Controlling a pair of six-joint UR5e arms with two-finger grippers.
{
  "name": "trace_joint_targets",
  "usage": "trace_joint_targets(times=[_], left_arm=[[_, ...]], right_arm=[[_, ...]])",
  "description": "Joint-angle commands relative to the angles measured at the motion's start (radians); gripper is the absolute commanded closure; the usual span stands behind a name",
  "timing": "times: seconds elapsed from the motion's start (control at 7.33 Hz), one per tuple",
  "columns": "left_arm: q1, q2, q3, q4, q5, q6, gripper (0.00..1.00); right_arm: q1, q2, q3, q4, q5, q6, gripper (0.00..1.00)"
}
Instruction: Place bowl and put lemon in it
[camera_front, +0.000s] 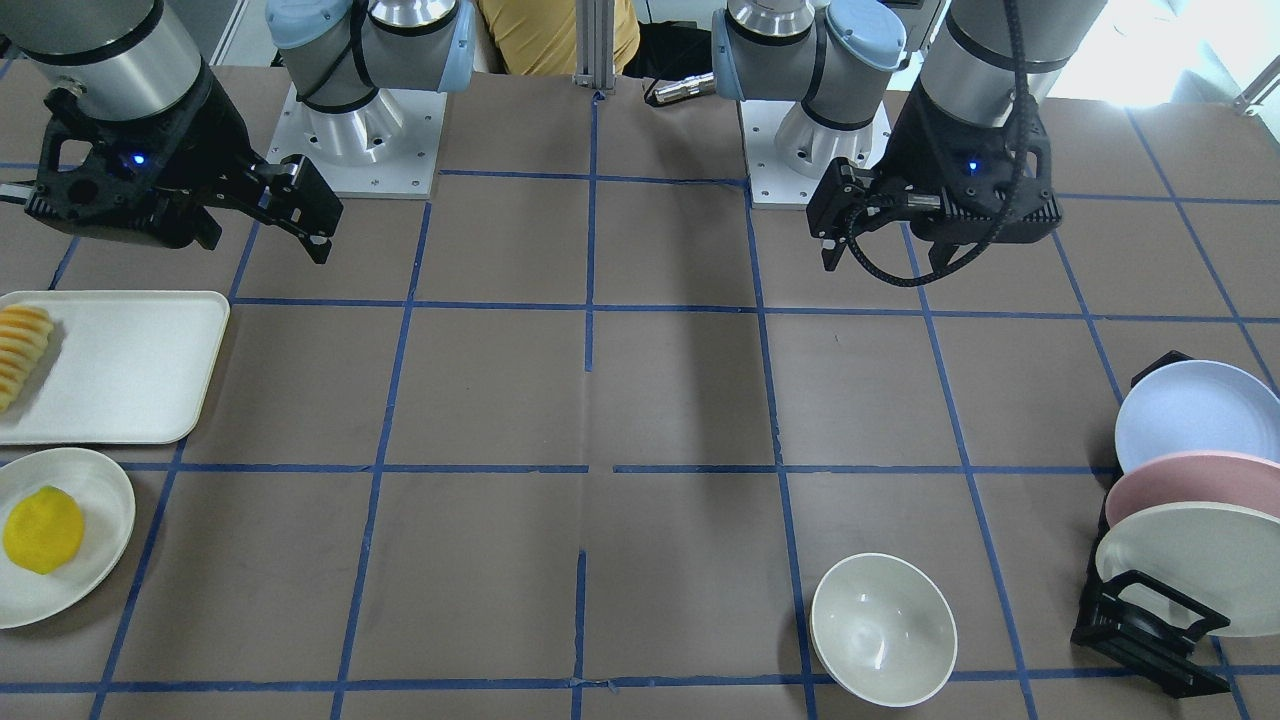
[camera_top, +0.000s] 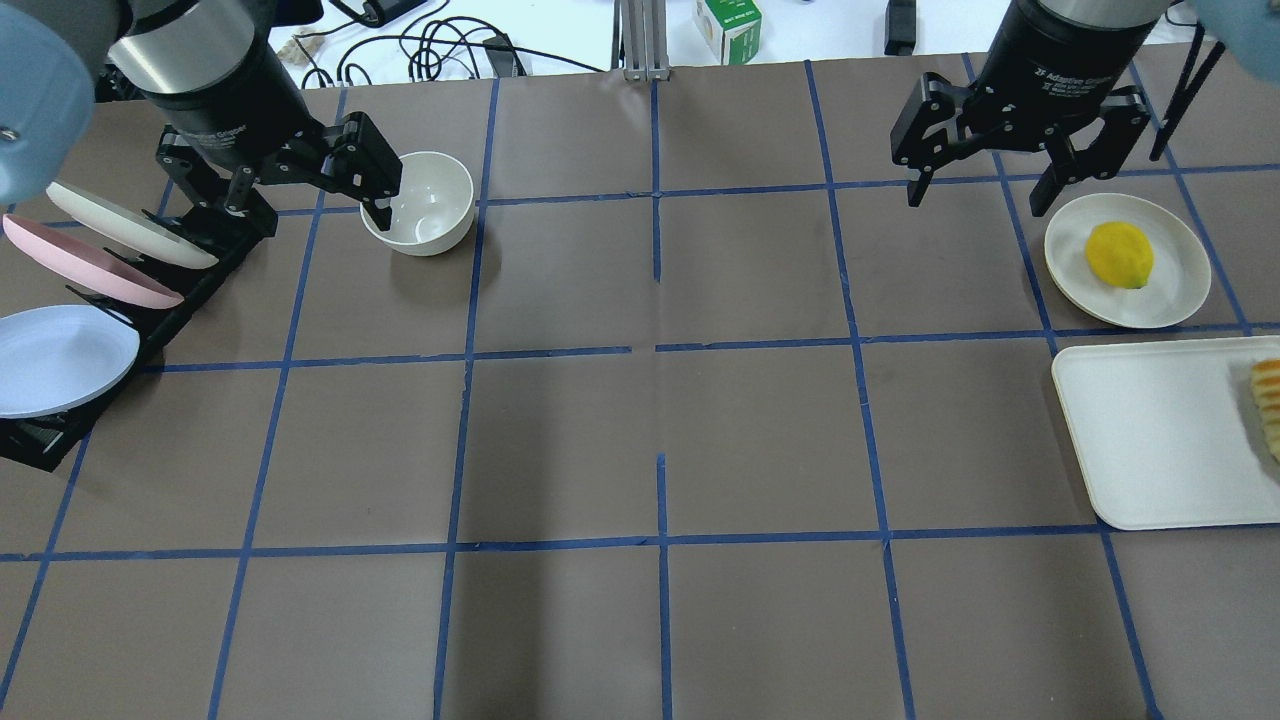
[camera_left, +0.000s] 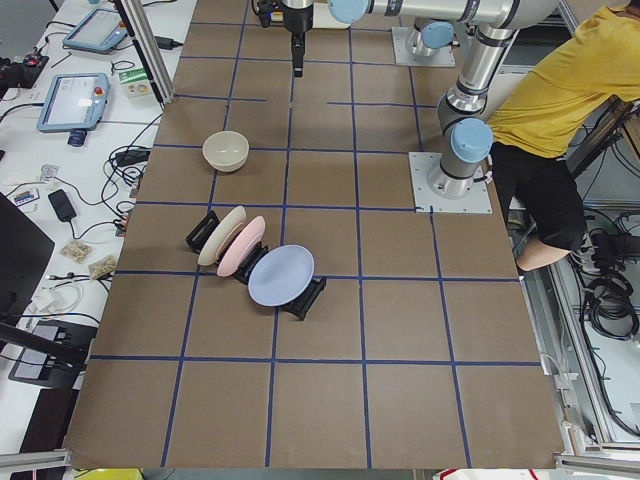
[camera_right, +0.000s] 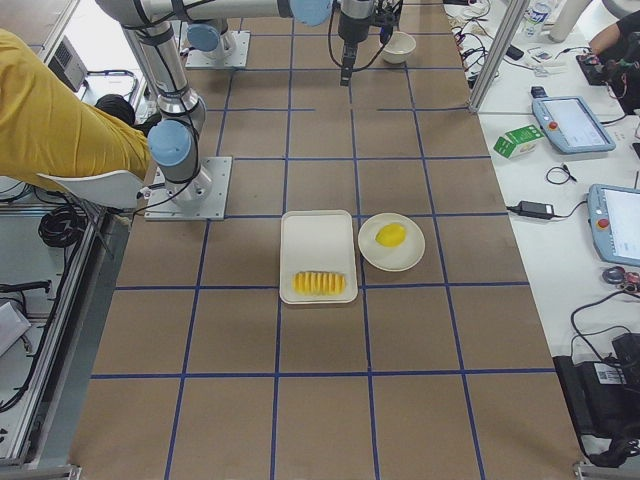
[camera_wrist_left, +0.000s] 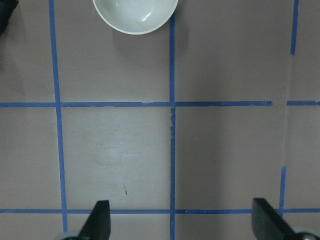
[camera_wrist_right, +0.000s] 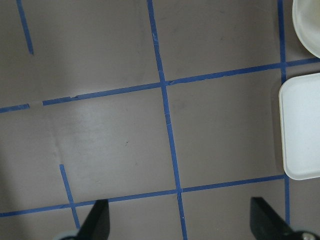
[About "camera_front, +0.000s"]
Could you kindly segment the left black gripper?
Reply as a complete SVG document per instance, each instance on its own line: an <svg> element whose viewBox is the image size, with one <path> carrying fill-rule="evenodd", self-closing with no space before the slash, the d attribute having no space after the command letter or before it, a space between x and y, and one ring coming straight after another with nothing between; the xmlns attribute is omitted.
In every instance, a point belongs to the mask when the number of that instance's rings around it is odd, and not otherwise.
<svg viewBox="0 0 1280 720"><path fill-rule="evenodd" d="M932 242L932 275L964 268L969 245L1034 243L1062 224L1051 142L1034 99L1004 126L987 128L952 118L913 88L873 170L835 158L806 204L826 272L849 247L869 193L869 231L908 222L915 237Z"/></svg>

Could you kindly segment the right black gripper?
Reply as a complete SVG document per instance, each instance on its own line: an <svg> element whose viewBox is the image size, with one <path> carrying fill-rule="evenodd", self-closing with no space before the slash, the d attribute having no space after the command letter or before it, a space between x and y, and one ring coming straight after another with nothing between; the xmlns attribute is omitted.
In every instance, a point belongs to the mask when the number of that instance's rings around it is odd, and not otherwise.
<svg viewBox="0 0 1280 720"><path fill-rule="evenodd" d="M223 228L210 208L243 213L296 237L323 265L343 204L303 154L269 161L207 65L189 91L152 117L100 120L70 79L45 97L51 113L28 217L67 234L212 251Z"/></svg>

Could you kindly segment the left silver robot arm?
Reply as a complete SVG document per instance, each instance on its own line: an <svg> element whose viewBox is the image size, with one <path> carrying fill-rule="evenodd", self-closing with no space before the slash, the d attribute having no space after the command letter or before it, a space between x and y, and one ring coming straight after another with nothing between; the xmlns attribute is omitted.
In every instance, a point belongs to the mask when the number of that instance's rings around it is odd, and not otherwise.
<svg viewBox="0 0 1280 720"><path fill-rule="evenodd" d="M823 268L852 259L886 284L929 284L995 243L1062 224L1041 100L1102 1L951 1L881 159L844 141L874 124L908 54L879 1L728 1L712 20L717 94L792 104L792 164L815 178L806 225Z"/></svg>

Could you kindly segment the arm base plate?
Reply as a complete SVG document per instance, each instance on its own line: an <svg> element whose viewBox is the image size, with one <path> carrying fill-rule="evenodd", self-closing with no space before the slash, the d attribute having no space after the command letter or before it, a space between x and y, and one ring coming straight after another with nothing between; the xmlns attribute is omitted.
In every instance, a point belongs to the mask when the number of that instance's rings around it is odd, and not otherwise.
<svg viewBox="0 0 1280 720"><path fill-rule="evenodd" d="M307 158L342 199L430 199L447 94L378 91L362 108L324 113L289 88L268 160Z"/></svg>
<svg viewBox="0 0 1280 720"><path fill-rule="evenodd" d="M883 104L869 124L852 131L819 124L799 102L748 100L739 110L753 205L759 209L805 209L836 158L869 169L890 140Z"/></svg>

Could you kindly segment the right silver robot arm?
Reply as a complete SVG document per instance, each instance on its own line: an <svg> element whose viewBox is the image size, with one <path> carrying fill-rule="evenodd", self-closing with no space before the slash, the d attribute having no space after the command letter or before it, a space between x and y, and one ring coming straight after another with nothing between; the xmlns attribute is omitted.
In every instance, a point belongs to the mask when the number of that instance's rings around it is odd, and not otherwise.
<svg viewBox="0 0 1280 720"><path fill-rule="evenodd" d="M305 152L257 152L164 1L5 1L3 35L50 83L36 174L3 186L33 220L96 240L214 250L212 209L296 237L324 264L343 205L326 164L378 160L390 92L453 94L474 72L471 1L270 1L271 41L310 122Z"/></svg>

